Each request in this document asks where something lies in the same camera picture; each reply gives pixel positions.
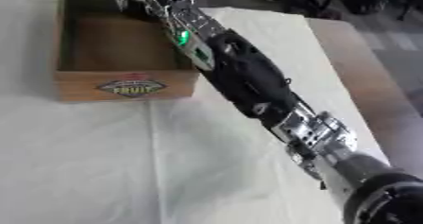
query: white tablecloth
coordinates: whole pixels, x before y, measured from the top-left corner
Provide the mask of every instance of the white tablecloth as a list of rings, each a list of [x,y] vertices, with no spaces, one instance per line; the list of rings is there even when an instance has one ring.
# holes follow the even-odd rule
[[[0,0],[0,222],[341,223],[318,182],[203,78],[181,100],[55,99],[56,0]],[[384,157],[302,17],[210,9]]]

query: table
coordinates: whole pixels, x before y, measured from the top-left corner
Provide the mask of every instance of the table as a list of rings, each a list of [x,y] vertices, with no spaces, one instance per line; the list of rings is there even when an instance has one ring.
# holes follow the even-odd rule
[[[364,39],[349,23],[309,25],[391,164],[423,177],[423,119]]]
[[[58,102],[48,63],[56,5],[0,3],[0,222],[341,223],[318,182],[204,78],[187,99]],[[361,150],[384,159],[302,17],[214,15],[272,58],[316,110],[355,129]]]

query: green led light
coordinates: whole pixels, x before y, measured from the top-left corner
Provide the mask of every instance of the green led light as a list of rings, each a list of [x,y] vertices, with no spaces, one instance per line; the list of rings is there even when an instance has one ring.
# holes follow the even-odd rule
[[[190,32],[183,31],[178,36],[178,45],[183,46],[190,40]]]

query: wooden crate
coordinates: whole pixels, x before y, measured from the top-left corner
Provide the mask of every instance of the wooden crate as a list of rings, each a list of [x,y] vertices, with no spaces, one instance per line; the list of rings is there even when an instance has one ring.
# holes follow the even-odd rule
[[[55,78],[64,101],[190,96],[198,73],[158,23],[113,0],[60,0]]]

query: robotic arm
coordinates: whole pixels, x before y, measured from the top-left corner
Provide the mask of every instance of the robotic arm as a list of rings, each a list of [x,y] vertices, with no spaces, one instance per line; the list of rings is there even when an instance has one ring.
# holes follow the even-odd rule
[[[117,0],[125,9],[126,0]],[[356,151],[354,132],[316,113],[257,47],[206,15],[194,0],[130,0],[158,18],[169,38],[227,100],[280,139],[321,181],[346,224],[423,223],[423,181]]]

